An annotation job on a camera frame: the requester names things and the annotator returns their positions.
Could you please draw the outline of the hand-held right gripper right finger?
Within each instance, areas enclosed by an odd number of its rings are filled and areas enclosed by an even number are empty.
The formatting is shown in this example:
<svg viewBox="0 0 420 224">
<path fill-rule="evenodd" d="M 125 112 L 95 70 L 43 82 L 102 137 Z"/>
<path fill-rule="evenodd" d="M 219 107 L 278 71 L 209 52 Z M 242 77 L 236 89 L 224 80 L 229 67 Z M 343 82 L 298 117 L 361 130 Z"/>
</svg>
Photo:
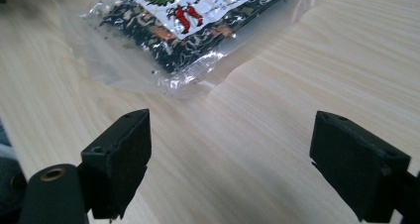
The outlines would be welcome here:
<svg viewBox="0 0 420 224">
<path fill-rule="evenodd" d="M 387 223 L 394 211 L 411 221 L 406 181 L 410 157 L 348 118 L 316 113 L 313 165 L 361 221 Z"/>
</svg>

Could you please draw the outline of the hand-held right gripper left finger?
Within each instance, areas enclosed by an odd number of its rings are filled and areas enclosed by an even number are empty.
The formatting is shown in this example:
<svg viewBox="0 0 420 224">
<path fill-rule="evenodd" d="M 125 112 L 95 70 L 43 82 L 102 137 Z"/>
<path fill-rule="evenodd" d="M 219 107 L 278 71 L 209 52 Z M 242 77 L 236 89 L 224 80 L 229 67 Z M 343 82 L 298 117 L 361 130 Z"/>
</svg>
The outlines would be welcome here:
<svg viewBox="0 0 420 224">
<path fill-rule="evenodd" d="M 81 152 L 86 208 L 96 219 L 122 218 L 152 156 L 148 109 L 127 113 Z"/>
</svg>

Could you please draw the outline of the clear plastic spice packet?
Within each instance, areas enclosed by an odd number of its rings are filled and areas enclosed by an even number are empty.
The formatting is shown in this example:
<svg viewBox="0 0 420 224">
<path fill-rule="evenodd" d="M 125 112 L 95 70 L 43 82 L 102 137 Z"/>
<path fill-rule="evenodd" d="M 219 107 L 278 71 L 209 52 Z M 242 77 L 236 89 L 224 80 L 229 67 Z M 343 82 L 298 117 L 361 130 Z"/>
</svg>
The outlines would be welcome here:
<svg viewBox="0 0 420 224">
<path fill-rule="evenodd" d="M 223 60 L 263 27 L 280 31 L 321 0 L 98 0 L 61 21 L 88 76 L 133 92 L 192 97 L 232 67 Z"/>
</svg>

